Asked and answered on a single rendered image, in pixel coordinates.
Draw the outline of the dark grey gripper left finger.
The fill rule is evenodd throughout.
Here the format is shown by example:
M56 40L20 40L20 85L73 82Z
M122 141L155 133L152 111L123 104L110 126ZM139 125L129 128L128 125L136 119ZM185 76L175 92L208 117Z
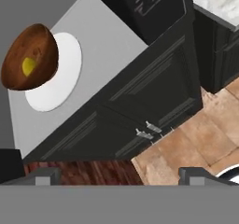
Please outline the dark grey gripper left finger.
M57 167L41 167L25 177L10 180L4 186L58 186L61 184L61 170Z

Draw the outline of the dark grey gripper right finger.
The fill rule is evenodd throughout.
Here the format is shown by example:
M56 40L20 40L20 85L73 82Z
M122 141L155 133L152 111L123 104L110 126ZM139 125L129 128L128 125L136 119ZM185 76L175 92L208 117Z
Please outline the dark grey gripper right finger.
M237 186L230 180L211 175L203 167L180 167L178 174L178 184L182 186Z

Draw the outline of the black microwave door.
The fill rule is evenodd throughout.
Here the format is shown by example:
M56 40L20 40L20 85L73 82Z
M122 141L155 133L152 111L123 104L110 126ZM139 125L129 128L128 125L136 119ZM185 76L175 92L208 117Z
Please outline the black microwave door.
M0 149L0 184L25 176L18 149Z

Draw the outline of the white microwave turntable plate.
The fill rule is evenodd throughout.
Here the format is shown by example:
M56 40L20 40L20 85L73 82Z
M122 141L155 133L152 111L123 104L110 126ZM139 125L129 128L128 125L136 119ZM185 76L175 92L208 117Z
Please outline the white microwave turntable plate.
M25 92L30 107L39 112L49 112L62 105L73 92L81 73L82 48L78 40L65 32L53 37L59 51L55 75L40 87Z

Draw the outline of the yellow lemon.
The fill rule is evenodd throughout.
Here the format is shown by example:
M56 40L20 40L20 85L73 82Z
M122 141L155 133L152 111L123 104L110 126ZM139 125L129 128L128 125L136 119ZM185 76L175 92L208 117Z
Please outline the yellow lemon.
M26 57L21 65L23 74L28 77L36 67L36 61L32 58Z

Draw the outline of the brown wooden bowl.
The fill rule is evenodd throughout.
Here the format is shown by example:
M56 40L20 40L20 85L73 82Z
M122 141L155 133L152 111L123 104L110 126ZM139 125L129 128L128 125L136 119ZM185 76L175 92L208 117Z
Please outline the brown wooden bowl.
M2 64L1 81L14 91L37 88L55 75L59 51L50 30L41 23L27 27L15 39ZM36 66L28 76L23 73L24 61L34 61Z

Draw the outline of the black microwave oven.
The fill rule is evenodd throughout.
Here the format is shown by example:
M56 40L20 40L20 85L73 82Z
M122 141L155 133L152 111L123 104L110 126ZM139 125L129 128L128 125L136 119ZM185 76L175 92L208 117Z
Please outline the black microwave oven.
M88 117L140 71L134 63L161 37L191 25L192 0L77 0L52 27L82 48L82 66L69 98L49 112L35 111L26 91L7 89L14 146L24 159L75 113ZM133 146L111 160L128 160L155 143Z

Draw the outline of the white round object black rim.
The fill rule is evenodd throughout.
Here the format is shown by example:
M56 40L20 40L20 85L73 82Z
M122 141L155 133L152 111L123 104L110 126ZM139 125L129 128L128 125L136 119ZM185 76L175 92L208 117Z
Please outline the white round object black rim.
M239 166L217 175L217 181L229 186L239 186Z

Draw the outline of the black cupboard door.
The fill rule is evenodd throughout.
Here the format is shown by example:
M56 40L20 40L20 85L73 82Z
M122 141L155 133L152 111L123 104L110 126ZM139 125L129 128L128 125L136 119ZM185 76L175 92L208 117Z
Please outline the black cupboard door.
M131 147L147 145L151 141L137 136L135 129L150 133L143 125L120 112L99 105L84 119L75 113L23 161L29 163L115 159Z
M161 37L137 59L140 71L104 103L163 137L203 107L192 26ZM155 133L149 123L162 129Z

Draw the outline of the black cupboard run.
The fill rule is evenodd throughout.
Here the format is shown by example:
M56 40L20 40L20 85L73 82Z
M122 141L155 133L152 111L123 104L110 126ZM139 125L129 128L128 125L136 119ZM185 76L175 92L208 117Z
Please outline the black cupboard run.
M239 77L239 25L194 5L194 40L202 87L217 93Z

